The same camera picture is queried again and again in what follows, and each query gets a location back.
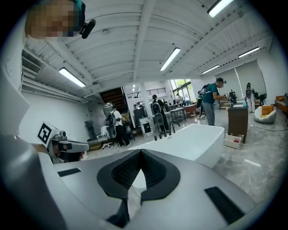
black pants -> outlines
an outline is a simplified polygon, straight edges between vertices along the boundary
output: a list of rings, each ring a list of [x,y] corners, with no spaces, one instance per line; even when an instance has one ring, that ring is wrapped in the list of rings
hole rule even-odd
[[[128,136],[126,135],[124,126],[123,125],[117,125],[115,128],[116,128],[116,139],[117,139],[118,144],[120,146],[123,146],[124,145],[124,143],[122,141],[122,139],[123,139],[125,144],[129,145],[130,141],[129,141]]]
[[[199,117],[201,117],[202,111],[204,111],[204,115],[206,116],[205,110],[204,110],[203,106],[201,105],[201,108],[200,108],[200,116],[199,116]]]
[[[161,114],[163,117],[163,125],[160,125],[160,129],[162,132],[165,132],[165,129],[166,129],[166,131],[169,131],[169,124],[167,122],[167,117],[166,117],[164,112],[161,112]]]

air vent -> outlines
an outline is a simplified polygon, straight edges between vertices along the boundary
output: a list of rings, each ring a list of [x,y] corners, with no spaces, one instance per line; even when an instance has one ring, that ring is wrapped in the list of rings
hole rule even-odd
[[[33,62],[29,61],[27,58],[23,56],[22,56],[22,67],[24,71],[34,75],[37,75],[41,70],[39,66],[35,65]]]

shiny tile floor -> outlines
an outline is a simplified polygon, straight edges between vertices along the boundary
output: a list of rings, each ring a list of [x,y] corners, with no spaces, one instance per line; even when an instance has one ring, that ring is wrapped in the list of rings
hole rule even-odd
[[[215,114],[215,125],[222,126],[225,131],[228,131],[228,112],[217,110]],[[244,190],[256,203],[259,203],[277,190],[281,183],[281,177],[286,173],[288,131],[276,131],[287,129],[285,115],[280,111],[277,111],[274,124],[259,124],[253,120],[253,114],[249,114],[248,122],[246,143],[241,144],[239,150],[224,146],[221,159],[213,169]],[[180,124],[181,127],[175,128],[176,132],[189,124],[207,124],[207,121],[206,119],[197,120],[194,116]],[[116,145],[104,150],[93,151],[89,153],[87,160],[117,154],[152,140],[154,140],[153,136],[136,137],[129,147],[120,148]],[[140,198],[137,197],[136,192],[133,189],[129,192],[130,203],[139,203]],[[134,215],[139,206],[130,205],[129,208],[130,214]]]

white storage box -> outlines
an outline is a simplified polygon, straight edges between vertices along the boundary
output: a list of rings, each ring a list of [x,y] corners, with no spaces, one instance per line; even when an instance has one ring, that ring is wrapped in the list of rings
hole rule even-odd
[[[231,136],[231,135],[227,135],[227,137],[225,138],[224,145],[226,145],[228,147],[231,147],[231,148],[239,149],[240,142],[241,142],[241,138],[240,137],[234,137],[234,136]]]

railing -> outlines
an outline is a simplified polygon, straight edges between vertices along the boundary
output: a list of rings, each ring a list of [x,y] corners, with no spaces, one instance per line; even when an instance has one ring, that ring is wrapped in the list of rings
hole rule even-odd
[[[154,94],[161,94],[161,93],[166,93],[166,88],[156,88],[156,89],[150,89],[146,90],[148,96],[152,96]],[[128,98],[140,98],[143,97],[142,92],[135,92],[135,93],[130,93],[127,94]]]

